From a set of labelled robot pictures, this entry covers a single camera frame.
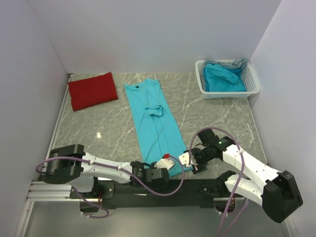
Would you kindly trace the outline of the grey t-shirt in basket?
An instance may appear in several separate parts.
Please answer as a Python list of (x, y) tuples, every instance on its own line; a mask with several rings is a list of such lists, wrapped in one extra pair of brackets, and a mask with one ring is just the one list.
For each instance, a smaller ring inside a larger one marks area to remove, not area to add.
[(247, 67), (248, 59), (242, 58), (242, 59), (233, 60), (232, 62), (206, 60), (206, 63), (212, 64), (212, 65), (219, 65), (227, 69), (244, 69), (245, 67)]

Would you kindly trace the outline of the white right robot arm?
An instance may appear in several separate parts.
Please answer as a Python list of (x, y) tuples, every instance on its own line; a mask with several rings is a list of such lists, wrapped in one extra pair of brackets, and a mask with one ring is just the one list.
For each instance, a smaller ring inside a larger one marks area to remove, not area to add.
[(289, 171), (269, 167), (242, 149), (230, 135), (219, 138), (211, 128), (200, 130), (196, 137), (204, 148), (190, 147), (180, 156), (182, 164), (191, 167), (194, 174), (206, 171), (208, 162), (213, 159), (239, 170), (239, 173), (226, 171), (216, 179), (220, 196), (241, 195), (260, 205), (277, 223), (303, 205), (296, 180)]

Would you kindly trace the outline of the aluminium frame rail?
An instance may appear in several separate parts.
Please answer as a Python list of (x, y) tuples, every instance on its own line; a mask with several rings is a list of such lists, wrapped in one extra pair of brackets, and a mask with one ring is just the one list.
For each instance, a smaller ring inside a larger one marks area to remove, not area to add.
[[(99, 182), (96, 188), (89, 193), (81, 193), (87, 200), (116, 201), (121, 204), (133, 199), (142, 202), (161, 201), (166, 202), (195, 202), (202, 198), (228, 198), (229, 192), (223, 184), (215, 179), (187, 179), (176, 193), (162, 197), (152, 194), (144, 187), (133, 187), (129, 184), (119, 184), (115, 181)], [(34, 181), (27, 195), (28, 201), (62, 201), (79, 199), (74, 188), (68, 184), (54, 185), (42, 181)]]

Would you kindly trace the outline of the folded red t-shirt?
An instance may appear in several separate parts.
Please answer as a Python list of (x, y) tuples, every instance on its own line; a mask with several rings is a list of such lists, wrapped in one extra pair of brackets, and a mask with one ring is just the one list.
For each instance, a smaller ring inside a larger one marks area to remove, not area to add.
[(69, 82), (68, 87), (73, 111), (79, 111), (118, 99), (111, 72)]

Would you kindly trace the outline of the white plastic laundry basket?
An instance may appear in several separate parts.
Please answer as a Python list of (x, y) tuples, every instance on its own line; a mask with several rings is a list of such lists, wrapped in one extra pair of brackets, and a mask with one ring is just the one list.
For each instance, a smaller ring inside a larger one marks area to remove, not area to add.
[(244, 69), (244, 76), (241, 77), (244, 86), (246, 88), (245, 92), (207, 92), (206, 85), (204, 81), (203, 68), (205, 67), (205, 60), (198, 60), (195, 63), (197, 84), (201, 92), (203, 99), (243, 99), (248, 98), (253, 94), (257, 94), (260, 91), (258, 77), (253, 70), (250, 63), (247, 63)]

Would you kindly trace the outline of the light blue t-shirt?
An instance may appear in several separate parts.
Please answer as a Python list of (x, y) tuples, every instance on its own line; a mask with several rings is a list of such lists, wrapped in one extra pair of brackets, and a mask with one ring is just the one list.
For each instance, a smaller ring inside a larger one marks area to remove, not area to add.
[(124, 87), (143, 162), (157, 162), (165, 154), (182, 155), (186, 145), (159, 81), (145, 79)]

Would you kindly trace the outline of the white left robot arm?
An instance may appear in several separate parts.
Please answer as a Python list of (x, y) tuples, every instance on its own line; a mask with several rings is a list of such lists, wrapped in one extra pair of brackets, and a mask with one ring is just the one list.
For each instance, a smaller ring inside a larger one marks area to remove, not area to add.
[(105, 178), (119, 184), (140, 187), (140, 180), (152, 190), (157, 190), (169, 181), (169, 170), (175, 165), (170, 158), (162, 158), (152, 164), (139, 161), (116, 162), (98, 158), (84, 151), (80, 144), (53, 149), (49, 158), (73, 157), (49, 161), (43, 181), (48, 184), (69, 184), (87, 198), (99, 192), (98, 182)]

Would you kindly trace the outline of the blue t-shirt in basket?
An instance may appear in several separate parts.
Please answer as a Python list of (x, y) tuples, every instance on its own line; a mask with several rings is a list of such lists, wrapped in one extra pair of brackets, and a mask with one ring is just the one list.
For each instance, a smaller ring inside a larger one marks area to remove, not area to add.
[(241, 79), (242, 67), (229, 68), (206, 63), (203, 69), (206, 92), (246, 92)]

